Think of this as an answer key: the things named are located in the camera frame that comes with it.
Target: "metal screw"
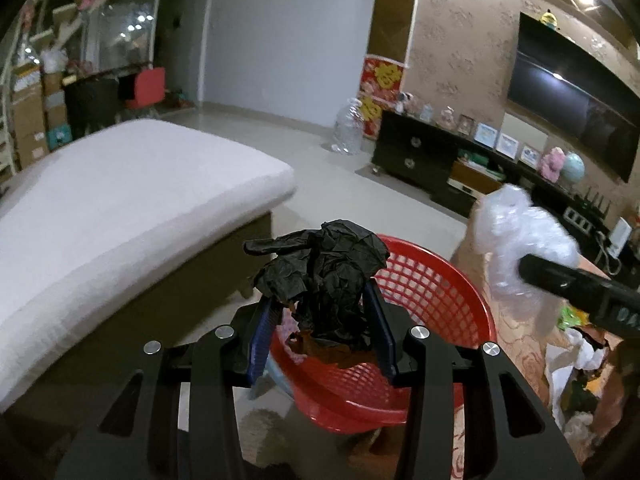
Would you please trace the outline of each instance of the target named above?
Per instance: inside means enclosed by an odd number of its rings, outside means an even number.
[[[229,339],[236,331],[231,325],[221,325],[216,329],[218,339]]]
[[[411,329],[411,335],[416,339],[427,339],[430,334],[429,329],[425,326],[414,326]]]
[[[500,347],[496,343],[488,342],[482,345],[482,350],[485,354],[495,356],[500,353]]]
[[[145,351],[145,354],[153,355],[153,354],[157,354],[161,348],[162,348],[162,345],[160,344],[159,341],[149,341],[144,345],[142,349]]]

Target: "flat screen tv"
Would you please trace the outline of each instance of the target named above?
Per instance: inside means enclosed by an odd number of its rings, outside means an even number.
[[[587,51],[526,14],[508,97],[628,182],[640,141],[640,98]]]

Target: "globe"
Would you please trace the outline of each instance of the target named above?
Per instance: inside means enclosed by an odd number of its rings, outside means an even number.
[[[560,175],[569,183],[577,184],[584,177],[584,162],[577,153],[569,153],[564,160]]]

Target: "crumpled black plastic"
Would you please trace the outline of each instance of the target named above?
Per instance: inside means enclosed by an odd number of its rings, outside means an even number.
[[[320,344],[370,349],[360,298],[367,280],[386,267],[389,257],[375,234],[348,220],[334,220],[317,230],[247,241],[244,251],[278,255],[258,272],[254,286],[268,298],[297,303],[293,317],[301,331],[310,330]]]

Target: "red chair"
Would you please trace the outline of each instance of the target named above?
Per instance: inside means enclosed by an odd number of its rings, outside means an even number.
[[[131,110],[162,102],[164,100],[164,68],[151,68],[136,74],[133,95],[133,99],[125,101],[125,106]]]

